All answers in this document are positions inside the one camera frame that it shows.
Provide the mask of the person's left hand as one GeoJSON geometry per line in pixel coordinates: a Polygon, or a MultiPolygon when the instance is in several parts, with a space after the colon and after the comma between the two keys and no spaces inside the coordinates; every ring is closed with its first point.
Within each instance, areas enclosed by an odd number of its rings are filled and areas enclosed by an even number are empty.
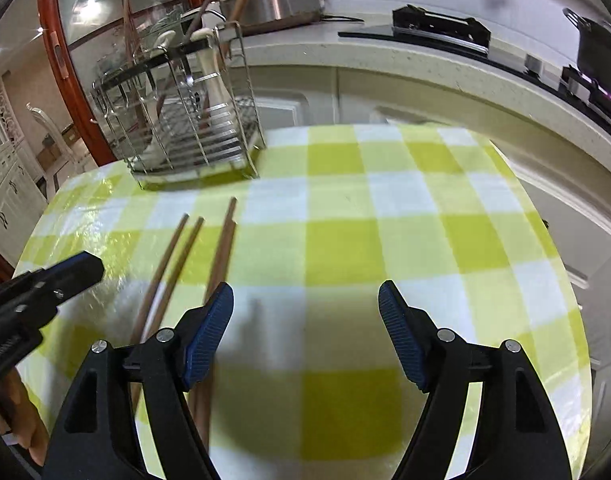
{"type": "Polygon", "coordinates": [[[49,434],[15,368],[0,380],[0,434],[6,434],[8,430],[16,436],[32,460],[43,466],[49,434]]]}

